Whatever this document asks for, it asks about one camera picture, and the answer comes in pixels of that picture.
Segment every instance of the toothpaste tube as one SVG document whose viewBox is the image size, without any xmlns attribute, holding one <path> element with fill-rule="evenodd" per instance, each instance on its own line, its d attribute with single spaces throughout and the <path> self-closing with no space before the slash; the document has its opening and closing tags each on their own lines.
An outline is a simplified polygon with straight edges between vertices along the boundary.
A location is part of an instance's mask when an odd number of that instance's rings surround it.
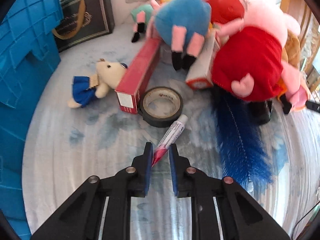
<svg viewBox="0 0 320 240">
<path fill-rule="evenodd" d="M 165 155 L 170 145 L 174 143 L 180 136 L 187 121 L 188 117 L 182 114 L 177 121 L 173 122 L 153 152 L 152 166 L 155 165 Z"/>
</svg>

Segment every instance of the blue storage basket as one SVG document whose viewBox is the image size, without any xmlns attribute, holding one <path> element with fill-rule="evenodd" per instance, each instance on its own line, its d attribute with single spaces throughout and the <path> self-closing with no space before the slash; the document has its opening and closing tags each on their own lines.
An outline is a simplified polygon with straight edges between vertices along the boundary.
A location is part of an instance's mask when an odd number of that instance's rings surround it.
<svg viewBox="0 0 320 240">
<path fill-rule="evenodd" d="M 16 0 L 0 26 L 0 209 L 22 240 L 30 239 L 22 157 L 39 98 L 60 57 L 51 30 L 59 0 Z"/>
</svg>

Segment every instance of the tape roll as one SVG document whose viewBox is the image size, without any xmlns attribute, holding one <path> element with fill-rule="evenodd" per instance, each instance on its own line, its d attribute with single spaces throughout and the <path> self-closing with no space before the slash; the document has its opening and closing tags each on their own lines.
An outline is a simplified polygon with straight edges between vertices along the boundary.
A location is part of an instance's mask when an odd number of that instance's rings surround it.
<svg viewBox="0 0 320 240">
<path fill-rule="evenodd" d="M 150 104 L 160 98 L 167 99 L 172 102 L 173 107 L 167 109 L 166 113 L 159 114 L 150 107 Z M 148 124 L 164 128 L 172 125 L 182 113 L 183 100 L 181 95 L 169 87 L 154 87 L 141 97 L 138 107 L 138 113 Z"/>
</svg>

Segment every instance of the blue plush toy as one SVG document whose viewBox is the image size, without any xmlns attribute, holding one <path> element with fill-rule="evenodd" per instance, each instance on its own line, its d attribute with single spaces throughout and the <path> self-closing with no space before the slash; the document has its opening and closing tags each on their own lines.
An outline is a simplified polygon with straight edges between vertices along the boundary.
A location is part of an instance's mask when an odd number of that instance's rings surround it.
<svg viewBox="0 0 320 240">
<path fill-rule="evenodd" d="M 150 21 L 171 46 L 175 70 L 189 69 L 201 52 L 211 19 L 211 6 L 206 1 L 172 0 L 161 6 L 151 1 L 155 15 Z"/>
</svg>

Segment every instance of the gold border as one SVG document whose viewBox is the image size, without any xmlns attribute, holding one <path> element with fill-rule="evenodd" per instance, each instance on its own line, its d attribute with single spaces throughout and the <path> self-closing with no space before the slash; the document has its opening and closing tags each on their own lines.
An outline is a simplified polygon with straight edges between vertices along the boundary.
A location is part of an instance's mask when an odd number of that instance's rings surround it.
<svg viewBox="0 0 320 240">
<path fill-rule="evenodd" d="M 70 2 L 70 3 L 66 4 L 62 9 L 64 9 L 65 7 L 67 7 L 67 6 L 69 6 L 69 5 L 78 3 L 79 1 L 80 1 L 80 0 L 74 0 L 73 2 Z M 106 29 L 106 30 L 105 30 L 105 31 L 102 31 L 102 32 L 99 32 L 99 33 L 92 34 L 92 35 L 90 35 L 90 36 L 86 36 L 86 37 L 81 38 L 81 39 L 79 39 L 79 40 L 73 41 L 72 43 L 69 43 L 68 45 L 66 45 L 66 46 L 64 46 L 64 47 L 61 47 L 61 48 L 59 49 L 59 52 L 60 52 L 61 50 L 64 50 L 64 49 L 68 48 L 68 47 L 71 47 L 72 45 L 74 45 L 74 44 L 76 44 L 76 43 L 80 43 L 80 42 L 82 42 L 82 41 L 86 41 L 86 40 L 88 40 L 88 39 L 95 38 L 95 37 L 97 37 L 97 36 L 99 36 L 99 35 L 103 35 L 103 34 L 105 34 L 105 33 L 109 33 L 109 32 L 110 32 L 110 31 L 109 31 L 109 27 L 108 27 L 108 23 L 107 23 L 106 11 L 105 11 L 105 9 L 104 9 L 103 0 L 99 0 L 99 2 L 100 2 L 100 8 L 101 8 L 101 13 L 102 13 L 103 23 L 104 23 L 104 26 L 105 26 L 105 29 Z"/>
</svg>

